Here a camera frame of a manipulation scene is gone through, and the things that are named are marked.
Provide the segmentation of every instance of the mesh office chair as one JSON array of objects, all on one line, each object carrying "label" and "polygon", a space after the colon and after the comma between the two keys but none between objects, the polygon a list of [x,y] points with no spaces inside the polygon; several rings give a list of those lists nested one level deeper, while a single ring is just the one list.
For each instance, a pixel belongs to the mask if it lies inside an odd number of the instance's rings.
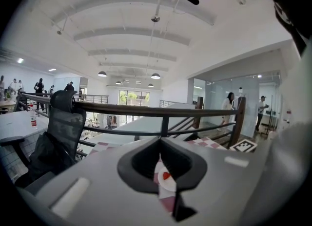
[{"label": "mesh office chair", "polygon": [[51,178],[75,164],[77,145],[86,121],[85,110],[72,105],[75,93],[76,91],[57,91],[51,97],[48,130],[38,138],[35,151],[29,157],[30,161],[20,149],[23,137],[1,140],[1,146],[14,147],[28,168],[28,172],[15,182],[16,186],[35,194]]}]

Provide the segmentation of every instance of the chair backrest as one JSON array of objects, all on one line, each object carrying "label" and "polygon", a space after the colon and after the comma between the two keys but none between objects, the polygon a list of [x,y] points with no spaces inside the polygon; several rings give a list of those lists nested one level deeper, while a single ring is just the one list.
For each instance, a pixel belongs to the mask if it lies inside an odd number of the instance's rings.
[{"label": "chair backrest", "polygon": [[58,108],[50,110],[48,133],[64,145],[64,149],[73,159],[86,117],[86,112],[82,109],[74,109],[73,113]]}]

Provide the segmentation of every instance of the checkered cloth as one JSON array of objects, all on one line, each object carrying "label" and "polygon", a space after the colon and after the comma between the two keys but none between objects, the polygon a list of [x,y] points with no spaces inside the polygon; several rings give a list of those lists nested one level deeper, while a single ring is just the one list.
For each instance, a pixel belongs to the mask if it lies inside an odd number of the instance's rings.
[{"label": "checkered cloth", "polygon": [[[196,140],[188,141],[187,143],[193,144],[193,145],[198,145],[201,147],[210,147],[210,148],[214,148],[214,149],[226,150],[226,148],[217,144],[216,142],[212,141],[209,138],[196,139]],[[91,155],[95,152],[98,152],[98,151],[105,151],[105,150],[112,149],[112,148],[115,148],[118,146],[122,146],[122,145],[98,142],[97,145],[94,146],[92,151],[89,153],[89,155]],[[163,167],[164,167],[164,164],[161,161],[161,158],[159,158],[159,161],[156,164],[155,173],[154,173],[154,182],[158,185],[159,185],[158,173]],[[166,208],[166,210],[169,213],[172,213],[174,210],[176,193],[173,191],[168,191],[165,188],[163,188],[161,185],[159,185],[159,197],[158,198],[159,198],[160,202],[162,203],[162,205]]]}]

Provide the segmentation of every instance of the light fixture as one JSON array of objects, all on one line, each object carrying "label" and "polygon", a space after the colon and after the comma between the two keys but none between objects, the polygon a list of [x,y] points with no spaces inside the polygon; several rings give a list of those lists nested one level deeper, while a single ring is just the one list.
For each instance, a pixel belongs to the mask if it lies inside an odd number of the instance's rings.
[{"label": "light fixture", "polygon": [[152,79],[160,79],[160,75],[157,73],[152,74],[151,76]]},{"label": "light fixture", "polygon": [[100,71],[97,75],[100,77],[106,77],[107,76],[107,74],[104,71]]}]

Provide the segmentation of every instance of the table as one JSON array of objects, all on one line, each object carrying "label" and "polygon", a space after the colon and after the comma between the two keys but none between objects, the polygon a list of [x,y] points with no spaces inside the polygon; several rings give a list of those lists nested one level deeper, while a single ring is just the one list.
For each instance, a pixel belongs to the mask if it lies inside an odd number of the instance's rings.
[{"label": "table", "polygon": [[[27,111],[2,114],[0,115],[0,139],[23,136],[25,141],[21,143],[21,149],[26,156],[29,156],[35,150],[39,135],[48,129],[48,123],[48,118],[37,117],[37,129],[34,129]],[[0,147],[0,160],[13,182],[27,172],[27,168],[12,146]]]},{"label": "table", "polygon": [[[219,145],[215,141],[209,139],[209,138],[201,138],[201,139],[196,139],[192,141],[188,141],[187,143],[197,145],[199,147],[209,147],[209,148],[214,148],[214,149],[219,149],[219,150],[226,150],[225,147]],[[115,147],[122,146],[122,145],[117,145],[117,144],[109,144],[109,143],[103,143],[103,142],[98,142],[96,146],[90,151],[89,155],[92,155],[96,152],[99,151],[105,151],[109,149],[113,149]],[[154,173],[154,182],[159,185],[158,181],[158,172],[164,167],[163,162],[161,161],[161,158],[159,158],[158,163],[156,164],[155,167],[155,173]],[[165,188],[163,188],[161,185],[159,185],[159,200],[163,204],[163,206],[166,208],[166,210],[171,214],[174,210],[174,205],[175,205],[175,197],[176,193],[173,191],[168,191]]]},{"label": "table", "polygon": [[0,107],[5,107],[8,109],[9,113],[12,113],[15,108],[16,102],[13,100],[5,100],[0,102]]}]

